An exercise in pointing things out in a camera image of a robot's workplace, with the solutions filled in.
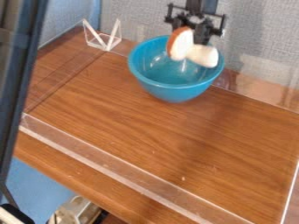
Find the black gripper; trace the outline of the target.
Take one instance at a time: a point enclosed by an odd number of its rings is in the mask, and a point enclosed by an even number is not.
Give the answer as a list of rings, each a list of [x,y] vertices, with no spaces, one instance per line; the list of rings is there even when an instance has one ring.
[[[224,36],[228,16],[217,14],[217,3],[185,3],[180,6],[174,3],[166,4],[164,22],[176,30],[188,26],[195,30],[193,43],[207,45],[211,36]]]

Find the dark robot arm link foreground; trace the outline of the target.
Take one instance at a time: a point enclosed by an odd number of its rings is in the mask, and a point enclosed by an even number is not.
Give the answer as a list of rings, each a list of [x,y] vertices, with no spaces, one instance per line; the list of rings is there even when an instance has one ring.
[[[49,0],[0,0],[0,198],[16,207],[6,186],[14,142]]]

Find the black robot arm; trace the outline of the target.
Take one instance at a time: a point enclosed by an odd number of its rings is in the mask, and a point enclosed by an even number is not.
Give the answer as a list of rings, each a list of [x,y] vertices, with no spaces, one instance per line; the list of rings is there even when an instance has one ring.
[[[219,0],[185,0],[180,6],[168,3],[168,11],[164,22],[172,25],[172,29],[187,26],[192,30],[193,42],[207,45],[212,36],[224,36],[228,16],[217,14]]]

